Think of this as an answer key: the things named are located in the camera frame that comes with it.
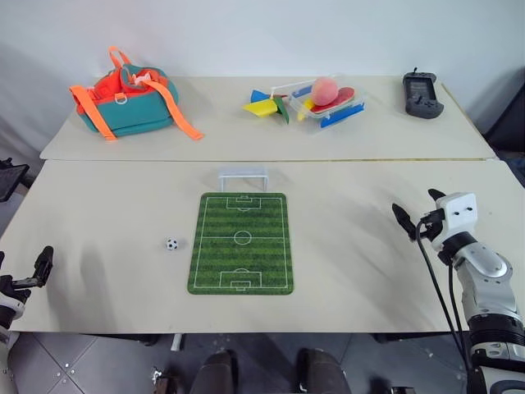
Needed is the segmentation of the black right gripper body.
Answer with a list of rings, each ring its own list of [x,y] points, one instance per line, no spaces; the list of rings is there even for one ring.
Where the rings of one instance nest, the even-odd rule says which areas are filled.
[[[428,239],[432,245],[443,244],[443,231],[445,221],[445,210],[437,208],[423,216],[415,225],[413,240],[421,241]]]

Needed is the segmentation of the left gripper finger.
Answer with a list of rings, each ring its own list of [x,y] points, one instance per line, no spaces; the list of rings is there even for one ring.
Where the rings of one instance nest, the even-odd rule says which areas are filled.
[[[45,246],[34,264],[33,279],[37,287],[45,286],[48,281],[53,269],[53,253],[54,249],[52,246]]]

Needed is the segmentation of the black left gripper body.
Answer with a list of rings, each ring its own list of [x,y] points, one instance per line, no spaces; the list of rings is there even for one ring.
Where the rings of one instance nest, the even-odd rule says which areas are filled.
[[[31,287],[38,285],[38,279],[27,277],[14,280],[11,275],[2,275],[0,280],[1,294],[25,304],[31,295]]]

